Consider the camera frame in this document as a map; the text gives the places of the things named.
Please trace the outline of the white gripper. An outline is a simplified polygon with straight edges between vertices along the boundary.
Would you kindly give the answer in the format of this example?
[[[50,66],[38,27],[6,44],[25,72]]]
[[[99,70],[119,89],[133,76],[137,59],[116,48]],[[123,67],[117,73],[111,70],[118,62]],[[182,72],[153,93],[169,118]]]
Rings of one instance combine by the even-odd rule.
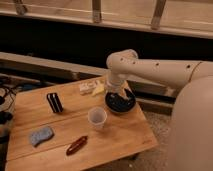
[[[108,73],[105,81],[106,90],[111,93],[120,93],[127,78],[128,76],[124,74]],[[93,90],[92,95],[96,96],[103,93],[105,91],[105,86],[103,84],[98,84]]]

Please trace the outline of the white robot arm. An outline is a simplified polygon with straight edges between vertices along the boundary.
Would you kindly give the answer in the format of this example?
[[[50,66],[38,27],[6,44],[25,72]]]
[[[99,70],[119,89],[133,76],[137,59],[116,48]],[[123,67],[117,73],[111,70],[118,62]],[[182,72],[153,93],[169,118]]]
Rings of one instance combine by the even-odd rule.
[[[145,60],[127,49],[107,57],[105,103],[116,113],[136,104],[123,87],[138,76],[179,91],[171,119],[165,171],[213,171],[213,62]]]

